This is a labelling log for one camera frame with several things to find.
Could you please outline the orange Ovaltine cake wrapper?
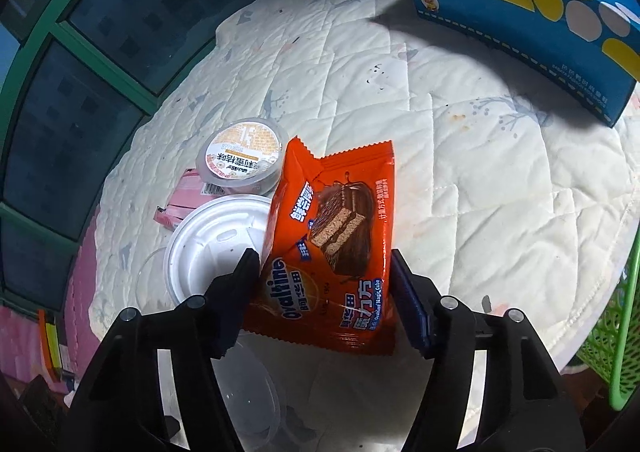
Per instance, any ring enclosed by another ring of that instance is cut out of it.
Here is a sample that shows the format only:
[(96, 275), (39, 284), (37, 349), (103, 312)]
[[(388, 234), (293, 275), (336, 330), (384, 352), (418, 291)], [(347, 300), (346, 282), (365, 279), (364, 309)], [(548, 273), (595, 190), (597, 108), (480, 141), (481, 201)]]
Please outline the orange Ovaltine cake wrapper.
[(288, 142), (244, 331), (349, 354), (392, 354), (394, 199), (392, 142), (325, 157), (299, 138)]

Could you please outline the round cup with printed lid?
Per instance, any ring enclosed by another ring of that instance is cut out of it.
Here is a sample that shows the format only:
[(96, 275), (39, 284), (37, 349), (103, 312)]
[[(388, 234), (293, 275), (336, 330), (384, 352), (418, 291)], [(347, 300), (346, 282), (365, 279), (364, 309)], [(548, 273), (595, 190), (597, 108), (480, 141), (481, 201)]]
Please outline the round cup with printed lid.
[(243, 118), (206, 139), (195, 167), (223, 194), (265, 195), (280, 179), (287, 144), (288, 134), (272, 120)]

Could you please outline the white round plastic lid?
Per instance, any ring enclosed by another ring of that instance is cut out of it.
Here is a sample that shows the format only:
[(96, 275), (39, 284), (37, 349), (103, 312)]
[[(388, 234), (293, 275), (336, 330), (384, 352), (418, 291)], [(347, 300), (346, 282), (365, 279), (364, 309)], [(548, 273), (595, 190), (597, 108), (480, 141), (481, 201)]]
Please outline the white round plastic lid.
[(204, 294), (232, 272), (245, 250), (262, 252), (271, 200), (254, 194), (215, 198), (184, 218), (165, 248), (163, 270), (172, 301)]

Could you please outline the clear rectangular plastic container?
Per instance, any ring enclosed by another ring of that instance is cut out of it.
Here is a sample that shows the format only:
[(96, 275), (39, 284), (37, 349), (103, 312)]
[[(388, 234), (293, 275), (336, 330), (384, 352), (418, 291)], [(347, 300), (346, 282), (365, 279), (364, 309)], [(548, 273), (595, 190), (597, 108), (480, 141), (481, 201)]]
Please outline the clear rectangular plastic container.
[(282, 403), (267, 368), (242, 339), (213, 360), (213, 367), (244, 450), (269, 451), (282, 423)]

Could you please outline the pink snack packet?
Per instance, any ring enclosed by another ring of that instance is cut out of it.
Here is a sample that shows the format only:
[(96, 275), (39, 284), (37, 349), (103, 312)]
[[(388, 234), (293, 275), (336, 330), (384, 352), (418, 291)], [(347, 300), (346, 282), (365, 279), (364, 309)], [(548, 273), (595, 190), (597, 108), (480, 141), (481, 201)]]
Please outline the pink snack packet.
[(167, 230), (175, 230), (195, 209), (220, 198), (224, 191), (202, 180), (195, 168), (188, 168), (180, 177), (167, 204), (158, 206), (153, 219)]

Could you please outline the cream quilted bed cover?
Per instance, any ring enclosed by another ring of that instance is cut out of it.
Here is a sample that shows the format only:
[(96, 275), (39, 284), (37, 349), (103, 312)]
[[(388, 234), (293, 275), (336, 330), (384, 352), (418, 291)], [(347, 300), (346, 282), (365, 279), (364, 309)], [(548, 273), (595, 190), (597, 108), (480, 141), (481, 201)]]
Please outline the cream quilted bed cover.
[(454, 24), (442, 0), (255, 0), (132, 139), (96, 222), (91, 329), (216, 307), (178, 347), (270, 451), (451, 450), (433, 322), (530, 328), (554, 370), (596, 325), (639, 219), (639, 113), (612, 126), (570, 72)]

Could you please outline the green plastic mesh basket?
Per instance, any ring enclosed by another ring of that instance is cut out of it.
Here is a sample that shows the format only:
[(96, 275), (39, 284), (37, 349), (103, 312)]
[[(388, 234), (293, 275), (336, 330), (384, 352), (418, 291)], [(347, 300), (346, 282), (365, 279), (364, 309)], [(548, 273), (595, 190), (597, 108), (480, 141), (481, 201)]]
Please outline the green plastic mesh basket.
[(577, 357), (608, 384), (615, 411), (639, 387), (639, 233), (608, 304)]

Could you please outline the pink foam floor mat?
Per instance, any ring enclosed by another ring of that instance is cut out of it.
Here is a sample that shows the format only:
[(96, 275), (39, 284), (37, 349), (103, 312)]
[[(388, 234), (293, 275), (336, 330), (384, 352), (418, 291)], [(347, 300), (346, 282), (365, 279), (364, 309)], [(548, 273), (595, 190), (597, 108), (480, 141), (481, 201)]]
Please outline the pink foam floor mat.
[[(99, 346), (91, 331), (89, 307), (96, 290), (96, 217), (94, 214), (80, 246), (70, 282), (64, 310), (65, 333), (70, 364), (80, 380)], [(56, 392), (61, 383), (51, 380), (42, 357), (38, 324), (9, 307), (1, 307), (1, 372), (23, 383), (41, 374)]]

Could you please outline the blue yellow tissue box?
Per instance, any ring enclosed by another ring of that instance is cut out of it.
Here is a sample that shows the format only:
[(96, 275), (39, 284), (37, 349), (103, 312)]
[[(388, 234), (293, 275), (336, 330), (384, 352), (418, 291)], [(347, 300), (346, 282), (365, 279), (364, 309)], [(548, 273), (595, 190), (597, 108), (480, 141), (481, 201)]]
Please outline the blue yellow tissue box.
[(638, 0), (413, 0), (422, 18), (492, 42), (616, 124), (639, 80)]

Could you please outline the green window frame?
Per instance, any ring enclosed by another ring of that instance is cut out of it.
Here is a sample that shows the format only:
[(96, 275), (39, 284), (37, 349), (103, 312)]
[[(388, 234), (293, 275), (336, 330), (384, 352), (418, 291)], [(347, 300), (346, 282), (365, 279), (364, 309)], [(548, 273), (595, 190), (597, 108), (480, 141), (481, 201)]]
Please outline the green window frame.
[(107, 173), (213, 47), (204, 0), (46, 0), (1, 90), (1, 302), (62, 311)]

